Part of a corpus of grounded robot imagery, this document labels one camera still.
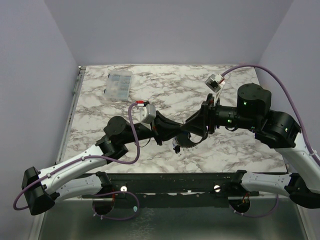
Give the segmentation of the metal key ring plate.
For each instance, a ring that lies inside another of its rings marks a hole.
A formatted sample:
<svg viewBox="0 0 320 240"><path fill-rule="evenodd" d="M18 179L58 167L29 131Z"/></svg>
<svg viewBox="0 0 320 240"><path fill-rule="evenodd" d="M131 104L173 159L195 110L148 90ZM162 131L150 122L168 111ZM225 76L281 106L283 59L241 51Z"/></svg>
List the metal key ring plate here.
<svg viewBox="0 0 320 240"><path fill-rule="evenodd" d="M176 139L178 145L184 149L194 148L199 144L199 142L194 142L191 140L191 134L189 132L179 134Z"/></svg>

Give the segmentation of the black tag key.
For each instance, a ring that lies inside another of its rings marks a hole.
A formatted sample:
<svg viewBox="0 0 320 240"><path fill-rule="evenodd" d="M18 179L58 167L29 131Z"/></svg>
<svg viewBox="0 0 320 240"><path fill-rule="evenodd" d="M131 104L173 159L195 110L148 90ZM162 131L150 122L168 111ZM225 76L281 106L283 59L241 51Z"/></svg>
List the black tag key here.
<svg viewBox="0 0 320 240"><path fill-rule="evenodd" d="M180 146L175 146L174 148L174 152L176 153L176 154L179 154L180 153L180 151L181 151L181 148L180 148Z"/></svg>

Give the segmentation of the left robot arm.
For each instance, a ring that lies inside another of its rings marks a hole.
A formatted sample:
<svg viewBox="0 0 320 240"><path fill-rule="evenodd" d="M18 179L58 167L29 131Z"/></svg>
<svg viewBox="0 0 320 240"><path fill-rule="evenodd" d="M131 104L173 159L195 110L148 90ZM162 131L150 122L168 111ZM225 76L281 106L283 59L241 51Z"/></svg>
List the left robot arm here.
<svg viewBox="0 0 320 240"><path fill-rule="evenodd" d="M182 124L159 112L149 115L148 122L134 123L112 117L104 128L104 136L84 152L59 164L41 170L30 167L23 174L21 196L30 214L42 214L57 202L82 195L106 197L111 188L105 173L82 175L110 163L132 165L140 158L140 140L154 139L158 145L183 133Z"/></svg>

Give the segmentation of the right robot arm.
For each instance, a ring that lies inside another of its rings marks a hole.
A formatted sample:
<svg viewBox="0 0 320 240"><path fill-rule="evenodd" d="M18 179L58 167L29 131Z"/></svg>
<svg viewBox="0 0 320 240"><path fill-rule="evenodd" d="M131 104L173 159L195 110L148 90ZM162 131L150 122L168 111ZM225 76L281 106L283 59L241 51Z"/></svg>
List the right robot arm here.
<svg viewBox="0 0 320 240"><path fill-rule="evenodd" d="M240 196L244 192L267 192L289 197L308 209L320 207L320 167L315 163L295 119L281 111L271 110L272 94L260 85L248 83L237 91L235 107L220 104L220 92L209 94L200 110L185 121L177 142L182 148L193 148L192 134L205 140L219 127L254 133L256 140L274 149L295 168L294 173L280 175L237 171L238 177L229 189Z"/></svg>

